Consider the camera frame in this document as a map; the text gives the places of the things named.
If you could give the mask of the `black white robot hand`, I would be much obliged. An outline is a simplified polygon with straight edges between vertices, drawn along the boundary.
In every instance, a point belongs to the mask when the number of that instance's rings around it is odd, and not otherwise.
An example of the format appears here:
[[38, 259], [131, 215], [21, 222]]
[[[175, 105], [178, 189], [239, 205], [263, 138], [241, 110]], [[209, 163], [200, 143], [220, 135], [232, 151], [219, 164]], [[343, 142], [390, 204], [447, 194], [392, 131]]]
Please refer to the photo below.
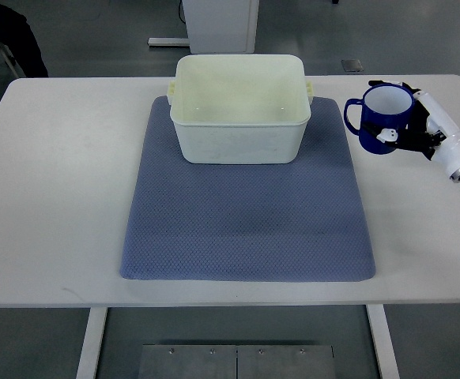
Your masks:
[[405, 129], [398, 131], [395, 149], [422, 153], [443, 166], [452, 182], [460, 182], [460, 129], [443, 107], [426, 91], [405, 82], [370, 81], [399, 84], [413, 94], [415, 103]]

